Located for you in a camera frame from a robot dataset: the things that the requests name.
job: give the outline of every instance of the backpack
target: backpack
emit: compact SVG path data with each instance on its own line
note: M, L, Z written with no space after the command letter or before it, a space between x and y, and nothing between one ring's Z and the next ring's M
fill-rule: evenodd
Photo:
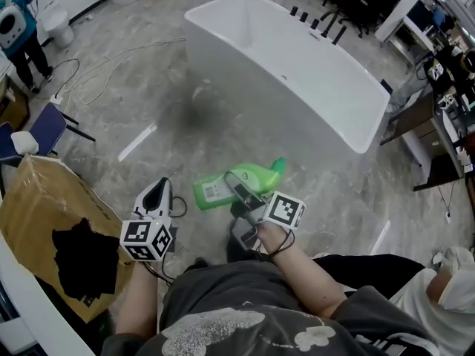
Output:
M0 12L0 45L8 49L27 28L23 12L19 7L7 0L5 7Z

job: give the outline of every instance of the white tape on floor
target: white tape on floor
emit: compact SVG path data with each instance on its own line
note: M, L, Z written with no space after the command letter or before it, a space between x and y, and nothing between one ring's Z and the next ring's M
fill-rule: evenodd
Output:
M386 237L387 232L389 231L389 227L391 226L391 221L387 221L386 225L383 227L381 233L379 234L379 237L377 241L373 245L373 249L371 249L370 255L374 256L375 254L378 254L378 250L381 247L381 243L383 242L384 238Z
M137 136L137 138L132 141L130 144L127 145L127 147L120 152L119 156L117 159L121 162L126 158L137 146L140 145L140 143L146 139L150 134L155 132L157 129L157 123L154 122L153 124L149 125L146 129L143 130L141 134Z

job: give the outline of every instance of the white cloth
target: white cloth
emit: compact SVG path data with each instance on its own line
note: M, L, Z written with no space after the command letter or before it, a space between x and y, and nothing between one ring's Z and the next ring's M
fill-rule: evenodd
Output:
M30 132L15 132L12 133L13 146L15 147L16 153L21 156L25 154L36 154L39 150L38 142L31 135Z
M447 266L458 263L445 287L439 305L432 304L426 289L437 273L421 270L390 299L402 311L421 323L439 343L442 356L461 356L475 341L475 265L466 253L446 253Z

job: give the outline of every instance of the blue chair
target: blue chair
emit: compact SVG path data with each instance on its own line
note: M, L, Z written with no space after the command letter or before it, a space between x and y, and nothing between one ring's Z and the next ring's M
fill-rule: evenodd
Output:
M37 155L47 156L49 153L56 154L53 150L58 140L61 138L61 135L65 132L66 129L79 134L80 136L95 142L96 139L87 135L80 130L71 127L66 120L78 125L79 123L70 118L68 115L65 115L63 112L59 111L54 104L48 103L43 111L39 114L38 119L36 119L33 127L30 129L31 135L38 142L39 150ZM22 156L16 153L15 147L13 146L13 141L11 135L13 129L10 123L5 122L0 125L0 165L10 165L17 167L22 161ZM4 186L3 179L1 178L0 170L0 193L4 195Z

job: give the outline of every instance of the person in teal jacket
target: person in teal jacket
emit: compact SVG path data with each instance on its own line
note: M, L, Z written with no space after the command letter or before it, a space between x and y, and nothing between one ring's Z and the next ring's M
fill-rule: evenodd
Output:
M33 0L11 0L23 13L26 21L25 31L15 40L15 42L7 49L2 48L5 56L15 65L16 72L22 82L33 92L38 93L39 88L35 86L33 75L31 75L30 67L26 59L26 54L33 61L38 71L50 81L53 75L53 68L48 64L46 55L42 46L38 42L36 20L28 9L28 5ZM0 0L0 10L5 8L7 0Z

